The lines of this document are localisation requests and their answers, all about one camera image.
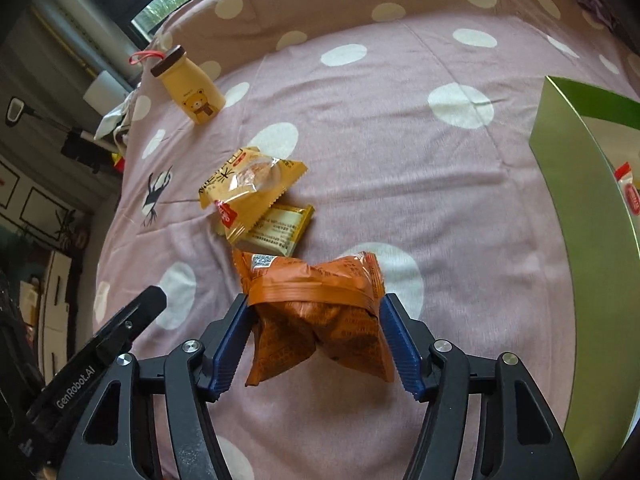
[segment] red string loop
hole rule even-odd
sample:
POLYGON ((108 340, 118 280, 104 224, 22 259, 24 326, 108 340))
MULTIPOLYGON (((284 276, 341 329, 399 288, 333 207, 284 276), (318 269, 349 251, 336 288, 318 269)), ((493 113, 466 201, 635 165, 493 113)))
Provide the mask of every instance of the red string loop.
POLYGON ((131 54, 131 56, 129 56, 129 64, 138 64, 149 57, 159 57, 160 59, 164 59, 166 57, 166 54, 164 52, 160 52, 159 50, 140 50, 138 52, 134 52, 133 54, 131 54))

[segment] qr code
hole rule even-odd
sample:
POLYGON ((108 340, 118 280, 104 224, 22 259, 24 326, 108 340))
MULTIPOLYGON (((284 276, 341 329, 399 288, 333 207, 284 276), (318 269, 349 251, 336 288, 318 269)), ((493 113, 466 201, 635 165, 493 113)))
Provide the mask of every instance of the qr code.
POLYGON ((267 256, 266 254, 254 254, 251 258, 251 270, 262 267, 271 267, 277 256, 267 256))

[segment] blue gripper pad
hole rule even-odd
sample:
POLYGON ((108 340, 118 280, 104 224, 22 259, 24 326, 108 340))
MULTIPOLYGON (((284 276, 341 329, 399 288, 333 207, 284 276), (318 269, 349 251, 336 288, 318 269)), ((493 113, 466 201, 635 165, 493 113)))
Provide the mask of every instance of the blue gripper pad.
POLYGON ((234 316, 213 356, 213 375, 209 391, 214 398, 217 399, 231 387, 231 381, 236 374, 236 368, 255 320, 254 308, 248 306, 245 301, 234 316))
POLYGON ((422 380, 420 353, 402 322, 398 308, 402 309, 403 317, 411 321, 398 297, 395 294, 386 294, 380 301, 380 326, 394 358, 402 386, 414 394, 414 399, 421 400, 427 388, 422 380))

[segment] wrinkled bedsheet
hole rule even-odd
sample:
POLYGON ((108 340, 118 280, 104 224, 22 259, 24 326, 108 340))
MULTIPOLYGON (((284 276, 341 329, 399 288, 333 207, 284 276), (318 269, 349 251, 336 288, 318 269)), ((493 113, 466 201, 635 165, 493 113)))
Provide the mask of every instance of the wrinkled bedsheet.
MULTIPOLYGON (((562 424, 574 308, 528 138, 545 75, 638 99, 640 58, 574 0, 193 0, 153 46, 185 47, 227 106, 194 126, 145 67, 95 327, 147 285, 168 309, 136 341, 168 353, 223 317, 239 280, 198 187, 239 147, 302 160, 287 200, 316 214, 296 256, 374 251, 386 287, 465 352, 509 350, 562 424)), ((210 414, 236 480, 402 478, 425 406, 320 352, 245 387, 253 341, 210 414)), ((176 476, 160 403, 166 476, 176 476)), ((478 420, 473 399, 469 419, 478 420)), ((465 435, 468 478, 477 430, 465 435)))

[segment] small yellow bottle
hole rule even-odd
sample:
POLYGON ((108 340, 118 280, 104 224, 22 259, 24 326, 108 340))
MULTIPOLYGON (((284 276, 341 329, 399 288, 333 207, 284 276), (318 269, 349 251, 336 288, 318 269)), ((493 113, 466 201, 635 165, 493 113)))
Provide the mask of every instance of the small yellow bottle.
POLYGON ((151 67, 175 103, 196 124, 213 119, 225 105, 225 97, 209 76, 177 45, 151 67))

